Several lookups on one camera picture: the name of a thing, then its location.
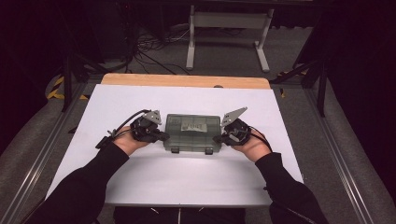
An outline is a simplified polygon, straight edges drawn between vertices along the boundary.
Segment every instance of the dark background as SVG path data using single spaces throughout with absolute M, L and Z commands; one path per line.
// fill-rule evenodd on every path
M 321 50 L 326 50 L 323 46 L 331 50 L 329 80 L 334 92 L 368 158 L 395 200 L 396 176 L 392 172 L 396 161 L 392 145 L 396 136 L 395 3 L 344 2 L 349 3 L 346 17 L 322 15 L 320 26 L 315 28 L 297 63 L 322 56 Z M 187 23 L 190 11 L 186 6 L 142 5 L 131 10 L 135 9 L 135 19 L 158 37 L 171 25 Z M 319 16 L 320 13 L 312 10 L 280 9 L 272 25 L 314 26 Z M 72 49 L 97 63 L 127 54 L 126 31 L 121 21 L 114 2 L 0 2 L 0 154 L 21 127 L 46 104 L 45 89 L 59 74 L 67 51 Z M 64 25 L 62 30 L 66 35 L 59 31 L 59 24 Z M 329 38 L 329 31 L 339 37 L 339 42 Z M 65 38 L 68 45 L 62 44 Z

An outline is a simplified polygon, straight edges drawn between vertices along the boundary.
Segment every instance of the person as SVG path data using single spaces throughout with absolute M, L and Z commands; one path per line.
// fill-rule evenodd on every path
M 26 223 L 94 223 L 105 203 L 106 184 L 139 148 L 148 143 L 134 140 L 123 127 L 112 143 L 101 149 L 84 167 L 65 177 L 29 217 Z M 250 137 L 233 147 L 255 162 L 273 199 L 269 212 L 273 223 L 328 223 L 312 191 L 297 182 L 282 165 L 281 155 L 263 141 Z M 116 207 L 116 224 L 124 223 L 245 223 L 243 208 L 138 208 Z

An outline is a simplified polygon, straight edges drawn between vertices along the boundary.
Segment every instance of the table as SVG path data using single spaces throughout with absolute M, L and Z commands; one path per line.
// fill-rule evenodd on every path
M 248 89 L 242 80 L 260 82 L 260 87 L 252 84 L 253 88 L 260 89 Z M 224 113 L 247 106 L 241 119 L 266 133 L 274 151 L 282 153 L 286 169 L 303 182 L 274 93 L 267 83 L 264 78 L 249 77 L 105 75 L 102 84 L 95 87 L 49 194 L 67 174 L 95 156 L 94 146 L 107 135 L 107 130 L 118 127 L 143 108 L 160 109 L 162 120 L 165 120 L 171 113 L 222 117 Z M 213 84 L 224 88 L 208 88 Z M 137 150 L 113 175 L 107 185 L 106 203 L 260 206 L 271 202 L 262 189 L 264 186 L 254 163 L 230 147 L 223 146 L 214 155 L 172 154 L 165 151 L 162 142 L 157 142 Z

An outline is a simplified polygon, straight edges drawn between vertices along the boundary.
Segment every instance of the white stand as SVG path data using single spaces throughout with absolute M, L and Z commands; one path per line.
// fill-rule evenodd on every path
M 259 56 L 262 71 L 270 71 L 268 62 L 265 58 L 262 47 L 268 34 L 274 10 L 270 9 L 267 14 L 246 14 L 246 13 L 215 13 L 215 12 L 195 12 L 194 6 L 191 6 L 190 13 L 190 44 L 187 53 L 186 68 L 192 70 L 194 65 L 195 52 L 195 27 L 229 27 L 245 29 L 262 29 L 260 41 L 255 42 L 257 55 Z

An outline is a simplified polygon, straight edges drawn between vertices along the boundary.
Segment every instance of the gray floor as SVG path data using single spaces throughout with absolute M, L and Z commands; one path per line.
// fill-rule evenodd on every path
M 264 52 L 271 72 L 264 74 L 261 71 L 255 49 L 252 47 L 252 37 L 258 33 L 247 30 L 241 35 L 229 36 L 218 31 L 203 31 L 197 38 L 195 64 L 191 74 L 272 79 L 277 73 L 291 69 L 310 32 L 310 29 L 300 28 L 270 30 L 264 45 Z M 164 49 L 150 51 L 148 54 L 161 63 L 174 63 L 184 67 L 187 46 L 188 42 L 181 39 Z M 152 74 L 168 74 L 158 65 L 145 64 L 145 67 Z M 168 67 L 177 73 L 183 73 L 177 67 Z M 131 64 L 130 68 L 133 73 L 146 73 L 136 63 Z M 91 79 L 85 87 L 84 93 L 90 94 L 95 84 L 99 82 L 99 79 Z M 307 100 L 306 91 L 293 85 L 284 88 L 285 97 L 282 97 L 278 87 L 273 86 L 297 161 L 305 177 L 305 184 L 317 196 L 330 223 L 363 223 L 356 215 L 356 209 L 349 198 L 348 191 L 346 191 L 345 183 L 340 178 L 337 166 L 334 165 L 326 135 L 316 119 L 316 111 Z M 371 216 L 372 221 L 368 220 L 367 223 L 396 223 L 394 204 L 368 162 L 330 85 L 328 85 L 326 97 L 325 120 L 329 124 L 337 146 L 339 146 Z M 35 182 L 35 187 L 31 192 L 27 192 L 26 195 L 29 197 L 21 205 L 21 211 L 16 215 L 16 223 L 19 223 L 34 204 L 45 196 L 50 181 L 73 137 L 73 134 L 67 133 L 67 131 L 78 125 L 87 103 L 87 100 L 77 101 L 60 133 L 60 138 L 55 142 L 55 147 L 44 170 Z M 35 162 L 35 158 L 46 144 L 50 131 L 61 116 L 62 106 L 63 100 L 50 99 L 49 103 L 25 125 L 0 158 L 0 217 L 6 213 L 23 179 Z M 104 207 L 101 216 L 99 216 L 101 223 L 111 223 L 112 209 L 113 207 L 110 205 Z M 271 223 L 267 209 L 249 208 L 247 223 Z

